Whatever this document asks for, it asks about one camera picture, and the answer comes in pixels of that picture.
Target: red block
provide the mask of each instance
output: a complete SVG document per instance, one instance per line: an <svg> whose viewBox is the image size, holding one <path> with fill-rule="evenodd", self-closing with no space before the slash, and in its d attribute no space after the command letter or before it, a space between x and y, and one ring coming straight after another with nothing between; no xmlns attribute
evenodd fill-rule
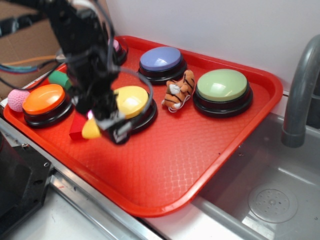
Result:
<svg viewBox="0 0 320 240"><path fill-rule="evenodd" d="M81 140L82 137L82 128L84 127L87 119L85 116L81 115L78 112L75 112L73 117L73 122L70 127L69 136L72 140Z"/></svg>

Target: stainless steel sink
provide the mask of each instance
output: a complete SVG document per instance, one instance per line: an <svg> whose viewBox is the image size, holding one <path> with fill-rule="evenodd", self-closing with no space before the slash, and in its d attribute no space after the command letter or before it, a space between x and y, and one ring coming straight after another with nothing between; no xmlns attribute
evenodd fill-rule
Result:
<svg viewBox="0 0 320 240"><path fill-rule="evenodd" d="M305 143L281 143L283 118L271 113L199 196L270 240L320 237L320 131Z"/></svg>

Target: stuffed tiger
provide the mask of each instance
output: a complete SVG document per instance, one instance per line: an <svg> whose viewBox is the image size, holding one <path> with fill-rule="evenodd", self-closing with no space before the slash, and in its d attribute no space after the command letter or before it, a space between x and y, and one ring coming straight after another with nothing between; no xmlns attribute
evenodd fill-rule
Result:
<svg viewBox="0 0 320 240"><path fill-rule="evenodd" d="M180 81L168 80L163 106L167 106L171 113L181 109L191 98L195 88L195 76L191 70L186 70Z"/></svg>

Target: pink yarn ball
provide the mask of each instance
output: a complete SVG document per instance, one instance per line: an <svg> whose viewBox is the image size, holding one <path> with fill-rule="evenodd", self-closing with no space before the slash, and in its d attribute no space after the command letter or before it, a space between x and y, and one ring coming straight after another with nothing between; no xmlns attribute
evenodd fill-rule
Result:
<svg viewBox="0 0 320 240"><path fill-rule="evenodd" d="M29 96L29 92L26 90L12 90L8 95L8 105L13 111L22 112L22 104L24 100Z"/></svg>

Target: faucet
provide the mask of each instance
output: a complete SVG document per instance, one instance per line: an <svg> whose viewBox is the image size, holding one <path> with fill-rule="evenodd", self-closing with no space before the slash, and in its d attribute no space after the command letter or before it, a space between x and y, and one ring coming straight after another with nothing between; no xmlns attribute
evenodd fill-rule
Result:
<svg viewBox="0 0 320 240"><path fill-rule="evenodd" d="M320 128L319 73L320 35L316 35L305 47L293 77L281 134L285 146L302 146L306 125Z"/></svg>

